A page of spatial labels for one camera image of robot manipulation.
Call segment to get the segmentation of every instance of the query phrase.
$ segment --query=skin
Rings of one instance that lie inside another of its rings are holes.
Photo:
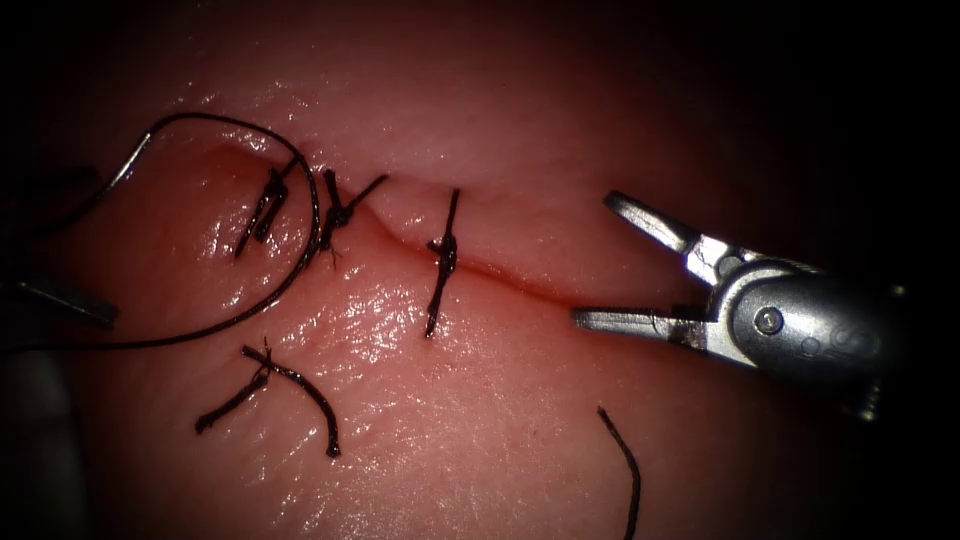
[[[725,153],[653,53],[573,16],[205,6],[123,34],[120,58],[93,72],[110,91],[78,91],[47,128],[58,160],[112,174],[154,120],[204,110],[280,132],[315,174],[337,171],[343,200],[391,177],[334,234],[336,268],[313,260],[265,313],[196,342],[73,355],[102,534],[622,537],[630,476],[598,404],[640,466],[637,538],[805,537],[831,522],[856,444],[828,411],[736,366],[570,324],[573,305],[703,300],[678,257],[599,204],[610,189],[764,251],[815,221],[776,196],[775,160],[748,159],[762,136],[731,131]],[[290,31],[300,20],[321,23]],[[267,242],[233,248],[287,159],[218,124],[166,132],[41,250],[121,306],[112,333],[70,335],[167,336],[265,296],[304,247],[300,172]],[[424,244],[454,187],[457,270],[426,340],[437,270]],[[746,219],[757,200],[764,233]],[[256,371],[240,347],[265,336],[330,400],[341,457],[324,455],[315,404],[276,375],[195,434]]]

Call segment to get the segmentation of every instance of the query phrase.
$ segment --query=loose suture thread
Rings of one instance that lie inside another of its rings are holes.
[[[630,468],[630,475],[633,477],[633,487],[630,491],[630,513],[627,515],[627,531],[623,535],[624,540],[631,540],[637,530],[637,514],[640,510],[640,467],[637,466],[636,458],[633,457],[633,453],[630,452],[627,443],[623,442],[623,437],[620,436],[620,432],[617,431],[616,426],[613,425],[613,421],[610,420],[607,411],[604,410],[603,407],[598,406],[597,414],[600,415],[600,420],[603,420],[603,424],[607,426],[607,431],[610,432],[610,435],[613,435],[613,440],[617,441],[617,446],[620,447],[623,456],[627,458],[627,466]]]
[[[239,126],[246,128],[279,142],[281,145],[287,148],[292,154],[291,160],[287,163],[282,171],[277,171],[276,169],[271,168],[269,170],[269,179],[266,186],[264,187],[263,193],[258,200],[258,203],[254,209],[254,212],[250,218],[250,221],[247,224],[247,227],[244,230],[243,235],[240,238],[240,241],[237,244],[236,255],[242,252],[244,245],[246,245],[250,236],[253,235],[254,239],[259,242],[263,242],[267,235],[269,234],[269,228],[273,220],[278,215],[280,209],[282,208],[284,201],[289,194],[287,186],[283,183],[283,180],[286,176],[292,172],[296,166],[300,166],[303,171],[304,177],[307,181],[309,193],[310,193],[310,203],[311,203],[311,222],[309,236],[307,238],[304,249],[297,259],[297,262],[294,264],[293,269],[287,274],[283,281],[270,292],[264,299],[255,303],[252,307],[248,308],[244,312],[231,317],[220,323],[213,324],[211,326],[201,328],[199,330],[194,330],[192,332],[186,332],[183,334],[178,334],[169,337],[155,338],[155,339],[145,339],[137,341],[124,341],[124,342],[108,342],[108,343],[37,343],[30,345],[20,345],[8,349],[0,349],[0,357],[12,356],[29,351],[38,351],[38,350],[52,350],[52,351],[116,351],[116,350],[130,350],[130,349],[143,349],[151,347],[160,347],[166,345],[174,345],[178,343],[184,343],[187,341],[193,341],[201,339],[210,335],[213,335],[222,330],[226,330],[240,322],[243,322],[254,315],[264,311],[270,305],[272,305],[287,289],[293,285],[294,280],[300,275],[301,271],[306,267],[310,258],[317,252],[318,240],[320,236],[320,204],[317,195],[316,181],[314,179],[313,173],[310,170],[310,166],[306,161],[306,158],[301,154],[297,148],[283,136],[278,133],[261,127],[255,124],[245,122],[243,120],[237,120],[227,116],[221,116],[216,114],[201,113],[201,112],[187,112],[187,113],[178,113],[164,117],[154,123],[144,135],[138,140],[133,151],[123,163],[120,169],[114,174],[114,176],[101,186],[94,194],[82,201],[77,205],[73,210],[61,216],[60,218],[30,230],[21,231],[18,235],[15,235],[18,239],[36,239],[42,238],[45,236],[56,234],[72,224],[76,223],[84,216],[92,212],[123,180],[125,180],[133,170],[133,165],[136,161],[143,155],[145,149],[147,148],[150,141],[167,126],[181,120],[209,120],[226,123],[229,125]],[[360,195],[354,198],[346,207],[340,203],[340,199],[336,196],[336,186],[332,171],[325,175],[325,179],[329,177],[330,180],[327,182],[328,189],[332,188],[332,194],[336,198],[332,198],[332,208],[328,212],[328,219],[333,215],[336,219],[336,227],[328,228],[325,233],[325,245],[329,247],[330,238],[334,228],[343,227],[349,221],[350,216],[353,214],[354,208],[356,205],[366,197],[370,191],[372,191],[377,185],[379,185],[383,180],[386,179],[386,176],[381,176],[375,180],[367,189],[365,189]],[[267,209],[266,215],[263,214],[263,210],[266,207],[267,203],[270,203],[270,207]],[[203,430],[209,428],[213,425],[215,421],[221,418],[224,414],[233,410],[239,406],[244,400],[248,399],[253,395],[258,389],[264,387],[267,384],[269,374],[271,371],[278,373],[294,382],[296,382],[304,391],[310,395],[311,398],[317,403],[320,409],[323,411],[324,416],[327,419],[328,427],[328,436],[330,437],[328,446],[327,446],[327,455],[330,457],[336,457],[340,455],[340,446],[338,441],[338,432],[337,432],[337,422],[336,417],[333,412],[333,408],[330,406],[327,399],[323,394],[306,378],[297,373],[296,371],[280,366],[274,363],[269,357],[269,348],[267,349],[267,354],[263,355],[250,347],[244,347],[243,353],[246,356],[258,360],[261,364],[260,369],[254,374],[250,383],[244,386],[236,395],[230,398],[223,406],[217,408],[216,410],[207,413],[201,416],[195,425],[197,433],[201,433]]]
[[[327,398],[320,392],[320,390],[313,385],[306,377],[300,373],[290,369],[288,367],[281,366],[273,361],[273,351],[267,345],[267,338],[263,338],[263,349],[264,352],[254,349],[253,347],[244,345],[241,349],[241,354],[247,358],[252,358],[260,363],[260,367],[257,369],[256,373],[253,374],[253,378],[250,382],[240,389],[236,395],[227,400],[226,403],[217,407],[213,411],[201,415],[197,419],[194,428],[197,431],[197,435],[201,434],[205,429],[213,426],[214,422],[223,418],[224,415],[233,411],[241,403],[246,401],[250,396],[254,394],[260,388],[266,386],[270,373],[274,372],[279,375],[282,375],[291,381],[297,383],[303,390],[309,395],[317,406],[320,407],[320,410],[323,412],[323,415],[327,419],[327,455],[335,458],[340,455],[340,440],[339,440],[339,429],[337,428],[337,417],[333,412],[333,407],[330,406],[330,402],[327,401]]]
[[[437,262],[437,285],[433,289],[433,297],[427,306],[427,330],[424,337],[433,336],[433,330],[437,326],[437,317],[440,315],[440,298],[443,296],[443,288],[447,285],[447,280],[457,269],[457,238],[453,235],[453,218],[457,215],[457,203],[460,200],[460,188],[453,190],[450,197],[450,211],[447,213],[447,226],[444,228],[443,237],[440,242],[435,240],[427,242],[427,249],[440,256]]]
[[[3,356],[12,356],[15,354],[20,354],[30,351],[118,351],[118,350],[131,350],[131,349],[145,349],[151,347],[162,347],[166,345],[175,345],[178,343],[184,343],[187,341],[193,341],[207,336],[216,334],[222,330],[226,330],[232,326],[235,326],[254,315],[264,311],[270,307],[280,296],[286,292],[287,289],[293,285],[293,282],[300,275],[303,269],[306,267],[310,257],[315,253],[317,241],[319,239],[319,230],[320,230],[320,202],[317,195],[317,185],[313,176],[313,172],[310,170],[310,166],[307,163],[306,157],[300,153],[299,150],[291,143],[289,140],[281,136],[280,134],[265,128],[246,122],[243,120],[237,120],[235,118],[230,118],[228,116],[222,116],[217,114],[203,113],[203,112],[184,112],[177,113],[170,116],[161,118],[140,137],[137,141],[137,144],[134,146],[133,151],[127,157],[127,160],[120,166],[117,172],[111,177],[109,181],[104,183],[95,193],[90,197],[82,201],[77,205],[73,210],[67,212],[65,215],[61,216],[58,219],[51,221],[50,223],[37,227],[34,229],[21,231],[18,235],[20,238],[32,239],[32,238],[41,238],[49,236],[60,232],[70,225],[76,223],[84,216],[88,215],[93,211],[123,180],[125,180],[133,170],[133,165],[137,160],[143,155],[149,143],[157,138],[157,135],[163,131],[165,128],[179,121],[185,120],[206,120],[206,121],[215,121],[221,122],[228,125],[238,126],[251,131],[263,134],[270,139],[280,143],[292,154],[292,159],[290,164],[285,167],[285,170],[292,169],[295,166],[299,166],[303,171],[304,178],[307,181],[307,186],[310,193],[310,209],[311,209],[311,220],[310,220],[310,230],[309,236],[307,238],[306,244],[304,245],[303,251],[301,252],[296,263],[294,263],[293,268],[287,274],[287,276],[280,282],[277,287],[268,293],[266,297],[262,300],[256,302],[253,306],[246,309],[242,313],[230,317],[227,320],[215,323],[213,325],[207,326],[205,328],[200,328],[192,332],[186,332],[183,334],[177,334],[168,337],[154,338],[154,339],[143,339],[136,341],[118,341],[118,342],[98,342],[98,343],[36,343],[28,345],[18,345],[11,348],[0,349],[0,357]],[[276,183],[271,187],[268,183],[268,188],[271,190],[271,197],[273,198],[272,205],[273,207],[268,211],[268,217],[275,215],[279,211],[279,204],[282,204],[280,200],[285,198],[285,195],[281,197],[283,190],[276,188]],[[269,221],[264,219],[261,223],[267,223],[269,226]]]

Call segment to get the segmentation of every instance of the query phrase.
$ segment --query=surgical suture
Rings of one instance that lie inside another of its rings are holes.
[[[250,221],[247,222],[246,229],[244,229],[243,234],[240,236],[240,240],[237,241],[237,248],[233,253],[234,257],[240,256],[251,235],[261,244],[266,241],[267,235],[270,233],[270,225],[273,224],[273,220],[276,219],[277,214],[280,213],[280,209],[283,208],[283,203],[290,193],[286,184],[283,183],[283,179],[290,174],[290,171],[292,171],[296,165],[297,160],[294,158],[287,163],[287,166],[284,167],[282,171],[278,171],[273,167],[270,168],[267,184],[263,187],[263,193],[260,195],[260,199],[257,200],[257,206],[254,207],[253,214],[250,215]],[[267,214],[261,219],[261,214],[263,214],[263,209],[267,202],[270,203],[270,208],[267,209]]]
[[[330,402],[327,401],[327,398],[313,385],[309,380],[306,379],[300,373],[290,369],[288,367],[281,366],[273,361],[273,351],[267,345],[267,338],[263,338],[263,349],[264,352],[260,352],[253,347],[244,345],[240,350],[241,354],[247,358],[256,360],[260,367],[257,368],[257,371],[253,374],[253,377],[250,379],[250,382],[246,386],[240,389],[233,397],[227,400],[226,403],[217,407],[209,413],[203,414],[200,418],[197,419],[194,429],[196,429],[197,434],[199,435],[205,429],[209,428],[219,420],[223,418],[224,415],[230,411],[236,409],[240,406],[241,403],[250,398],[257,390],[266,386],[269,378],[270,372],[277,373],[290,379],[291,381],[297,383],[300,388],[309,395],[317,406],[320,407],[320,410],[323,412],[323,415],[327,420],[327,455],[335,458],[340,455],[340,439],[339,431],[337,429],[337,417],[333,412],[333,407],[330,406]]]
[[[450,211],[447,213],[447,226],[443,231],[443,237],[440,242],[431,240],[427,242],[427,248],[440,256],[437,261],[437,286],[433,289],[433,297],[427,306],[427,331],[424,337],[429,338],[433,335],[433,330],[437,326],[437,316],[440,314],[440,297],[443,296],[443,288],[447,285],[447,280],[457,269],[457,238],[453,235],[453,218],[457,214],[457,202],[460,199],[460,189],[453,190],[453,196],[450,198]]]
[[[92,212],[121,182],[127,179],[131,172],[133,171],[134,164],[143,156],[150,142],[157,138],[158,134],[166,129],[171,124],[174,124],[179,121],[184,120],[203,120],[203,121],[214,121],[231,126],[237,126],[244,129],[254,131],[256,133],[265,135],[270,139],[278,142],[284,146],[292,155],[290,162],[284,167],[283,171],[274,172],[271,171],[270,179],[267,183],[267,186],[264,190],[265,196],[261,198],[262,205],[258,204],[258,210],[255,211],[255,218],[251,220],[251,223],[248,225],[248,233],[253,234],[254,238],[260,240],[261,238],[266,238],[270,223],[276,217],[277,213],[280,211],[280,207],[283,204],[283,201],[287,195],[287,188],[283,185],[283,178],[286,177],[289,172],[294,168],[299,166],[303,171],[304,178],[307,182],[309,197],[310,197],[310,210],[311,210],[311,220],[310,228],[308,231],[308,238],[303,247],[303,251],[298,257],[297,261],[294,263],[293,268],[289,271],[287,276],[276,286],[273,291],[268,293],[264,298],[255,302],[252,306],[247,308],[245,311],[241,312],[238,315],[229,317],[226,320],[220,321],[216,324],[186,332],[183,334],[177,334],[167,337],[159,338],[148,338],[141,339],[136,341],[117,341],[117,342],[91,342],[91,343],[33,343],[26,345],[16,345],[9,348],[0,349],[0,356],[15,355],[29,351],[37,350],[57,350],[57,351],[113,351],[113,350],[130,350],[130,349],[143,349],[149,347],[160,347],[165,345],[174,345],[177,343],[183,343],[187,341],[192,341],[196,339],[201,339],[221,330],[230,328],[236,324],[239,324],[263,310],[267,309],[278,298],[290,288],[296,278],[300,275],[303,269],[306,267],[307,262],[310,260],[311,256],[316,253],[316,248],[318,245],[318,238],[320,234],[320,202],[317,196],[317,186],[316,181],[314,180],[313,172],[310,170],[310,166],[307,163],[306,157],[300,153],[299,150],[291,143],[289,140],[279,135],[278,133],[265,128],[252,124],[250,122],[245,122],[243,120],[237,120],[227,116],[221,116],[210,113],[203,112],[184,112],[177,113],[170,116],[161,118],[152,126],[150,126],[147,131],[137,140],[136,144],[133,147],[131,153],[127,156],[127,159],[120,165],[116,173],[106,181],[102,186],[100,186],[93,194],[88,196],[86,199],[81,201],[73,209],[61,215],[59,218],[54,219],[46,224],[43,224],[39,227],[34,227],[27,230],[15,231],[12,235],[13,240],[23,241],[29,239],[35,239],[39,237],[50,236],[64,229],[70,227],[77,221],[83,219],[86,215]],[[366,196],[369,193],[369,190],[375,187],[378,182],[375,182],[370,188],[365,190],[364,193],[357,196],[351,205],[348,205],[352,210],[353,205],[362,199],[363,196]],[[267,210],[266,215],[262,218],[260,214],[263,212],[263,207],[266,205],[266,199],[270,199],[271,207]]]
[[[603,425],[607,426],[607,431],[613,436],[613,440],[617,442],[623,456],[627,458],[627,466],[630,468],[630,476],[633,479],[633,487],[630,489],[630,511],[627,514],[627,530],[623,535],[625,540],[630,540],[637,530],[637,514],[640,510],[640,467],[637,466],[636,458],[633,457],[627,443],[623,442],[623,437],[620,436],[620,432],[613,425],[613,421],[607,416],[607,411],[598,406],[597,414],[600,416],[600,420],[603,420]]]
[[[350,223],[350,218],[353,217],[353,211],[356,209],[357,205],[367,197],[374,189],[377,188],[384,180],[387,179],[388,175],[381,174],[370,183],[369,186],[364,188],[363,191],[357,194],[350,202],[344,205],[340,201],[340,194],[337,192],[337,175],[333,169],[324,169],[323,170],[323,181],[327,186],[327,193],[330,195],[330,208],[327,210],[327,215],[323,219],[323,227],[320,229],[319,240],[314,245],[313,254],[322,253],[324,251],[330,250],[333,254],[334,259],[333,263],[336,265],[336,251],[333,249],[333,231],[346,227]]]

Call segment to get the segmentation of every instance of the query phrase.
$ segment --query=black suture thread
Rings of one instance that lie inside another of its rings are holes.
[[[427,330],[423,337],[429,338],[433,335],[433,330],[437,326],[437,317],[440,315],[440,297],[443,296],[443,288],[447,285],[447,280],[457,269],[457,237],[453,235],[453,218],[457,213],[457,203],[460,200],[460,188],[453,190],[453,196],[450,198],[450,211],[447,214],[447,226],[443,232],[443,238],[440,243],[431,240],[427,242],[427,248],[440,256],[437,262],[437,285],[433,288],[433,297],[430,298],[430,304],[427,306]]]
[[[267,214],[263,216],[263,220],[257,225],[257,232],[253,235],[257,242],[261,244],[266,241],[267,235],[270,233],[270,226],[273,225],[277,214],[279,214],[280,209],[283,208],[284,201],[287,200],[287,195],[290,194],[290,190],[283,184],[282,177],[275,176],[273,180],[275,180],[275,183],[270,193],[272,197],[270,208],[267,208]]]
[[[241,353],[247,358],[252,358],[260,362],[261,366],[271,369],[297,383],[300,385],[300,388],[303,388],[304,391],[313,398],[313,401],[320,407],[320,410],[323,411],[323,416],[327,419],[327,455],[332,458],[339,456],[340,431],[337,428],[337,415],[333,412],[333,407],[330,406],[330,402],[327,401],[327,398],[324,397],[320,390],[308,381],[306,377],[288,367],[281,366],[274,362],[270,348],[266,346],[266,338],[264,338],[264,348],[267,351],[266,355],[247,345],[243,346]]]
[[[177,113],[167,117],[164,117],[157,121],[153,126],[146,131],[143,137],[137,142],[137,146],[134,147],[134,152],[131,154],[136,154],[133,159],[124,165],[124,167],[132,167],[133,163],[139,159],[142,153],[142,149],[149,143],[150,140],[156,138],[156,134],[161,131],[166,126],[179,121],[179,120],[188,120],[188,119],[200,119],[200,120],[212,120],[216,122],[223,122],[226,124],[239,126],[242,128],[255,131],[270,137],[271,139],[279,142],[281,145],[287,148],[291,154],[293,154],[293,160],[296,161],[297,165],[303,170],[304,177],[307,181],[307,185],[310,190],[310,206],[311,206],[311,221],[310,221],[310,232],[307,242],[303,247],[303,252],[300,254],[300,258],[297,259],[297,262],[294,264],[293,269],[290,270],[290,273],[287,274],[287,277],[277,285],[277,288],[270,292],[264,299],[260,300],[249,309],[235,315],[225,321],[221,321],[214,325],[208,326],[206,328],[201,328],[199,330],[194,330],[193,332],[187,332],[184,334],[178,334],[174,336],[156,338],[156,339],[145,339],[139,341],[123,341],[123,342],[114,342],[114,343],[37,343],[32,345],[21,345],[16,347],[11,347],[8,349],[0,349],[0,357],[15,355],[24,352],[30,351],[122,351],[130,349],[145,349],[149,347],[161,347],[166,345],[175,345],[178,343],[184,343],[187,341],[193,341],[195,339],[201,339],[231,326],[237,325],[250,317],[260,313],[264,309],[268,308],[277,299],[286,292],[287,289],[293,285],[294,280],[297,276],[300,275],[300,272],[306,267],[307,262],[310,260],[310,256],[315,252],[316,243],[318,238],[318,230],[320,228],[320,201],[317,196],[317,183],[313,177],[313,172],[310,170],[310,166],[307,163],[306,157],[301,154],[297,148],[288,141],[283,136],[278,133],[271,131],[267,128],[260,127],[256,124],[251,124],[249,122],[244,122],[243,120],[236,120],[227,116],[220,116],[210,113],[202,112],[186,112],[186,113]],[[124,178],[129,175],[129,169],[125,174],[116,174],[114,177],[104,184],[95,194],[90,196],[83,203],[78,205],[73,211],[67,213],[65,216],[61,217],[58,220],[49,223],[48,225],[23,233],[24,235],[31,237],[44,236],[48,234],[53,234],[57,231],[60,231],[67,226],[75,223],[77,220],[89,213],[94,207],[97,206]]]
[[[250,235],[253,234],[257,222],[260,221],[260,214],[263,212],[263,207],[267,204],[267,197],[269,197],[268,192],[270,190],[270,182],[273,181],[273,173],[274,169],[270,169],[271,179],[267,181],[266,187],[263,188],[263,193],[260,195],[260,198],[257,199],[257,206],[253,208],[253,213],[250,214],[250,221],[247,222],[247,228],[243,230],[243,234],[241,234],[240,239],[237,240],[237,247],[233,250],[234,258],[240,257],[240,254],[243,253],[243,248],[247,245],[247,240],[250,239]]]
[[[240,406],[241,403],[247,400],[254,392],[263,388],[267,384],[267,378],[270,375],[269,370],[258,369],[256,373],[253,374],[253,379],[246,384],[239,392],[223,405],[217,407],[216,409],[208,412],[207,414],[201,415],[197,419],[197,423],[193,426],[197,430],[197,435],[203,433],[203,430],[208,427],[213,426],[213,423],[217,420],[223,418],[225,414],[236,409]]]
[[[389,175],[381,174],[373,182],[370,182],[366,188],[363,189],[356,197],[353,198],[346,206],[341,204],[340,195],[337,193],[337,180],[336,173],[333,169],[324,169],[323,170],[323,179],[327,184],[327,191],[330,192],[330,201],[331,206],[327,209],[327,214],[323,219],[323,227],[320,229],[320,240],[317,242],[314,249],[315,254],[323,253],[324,251],[332,249],[333,242],[333,231],[346,227],[350,223],[350,219],[353,217],[353,211],[357,205],[367,197],[374,189],[377,188],[384,180],[389,178]],[[337,259],[336,253],[334,253],[333,259],[334,267],[336,267]]]
[[[337,191],[337,173],[333,169],[324,169],[321,173],[323,175],[323,183],[327,186],[327,195],[330,196],[330,205],[333,208],[343,208],[343,203],[340,202],[340,193]]]
[[[250,235],[253,235],[257,242],[260,243],[263,243],[263,241],[267,239],[267,233],[270,232],[270,225],[277,217],[277,213],[279,213],[280,208],[283,207],[284,199],[287,198],[287,194],[290,192],[283,183],[283,179],[290,174],[290,171],[293,170],[296,163],[296,159],[291,159],[283,168],[283,171],[278,171],[270,167],[268,172],[269,179],[267,180],[267,184],[263,186],[263,193],[260,194],[260,198],[257,200],[257,206],[250,215],[247,228],[244,229],[240,240],[237,241],[237,248],[233,252],[235,258],[243,253],[243,248],[247,245]],[[260,214],[263,213],[263,208],[266,206],[268,200],[270,200],[270,208],[267,210],[267,215],[261,220]]]
[[[607,416],[607,411],[603,407],[597,406],[597,414],[600,415],[600,419],[607,426],[607,431],[613,435],[613,440],[617,441],[617,446],[620,447],[623,456],[627,458],[627,466],[630,467],[630,474],[633,476],[633,489],[630,492],[630,514],[627,516],[627,532],[623,535],[625,540],[630,540],[637,530],[637,513],[640,510],[640,467],[637,466],[637,460],[630,452],[630,448],[627,447],[627,443],[623,442],[623,437],[620,436],[620,432],[613,425],[613,421]]]

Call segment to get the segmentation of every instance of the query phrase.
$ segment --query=silver metal instrument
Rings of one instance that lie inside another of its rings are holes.
[[[667,341],[756,368],[876,417],[882,379],[906,351],[902,287],[868,290],[808,265],[698,232],[613,191],[604,204],[685,259],[711,287],[702,317],[653,309],[577,307],[576,325]]]

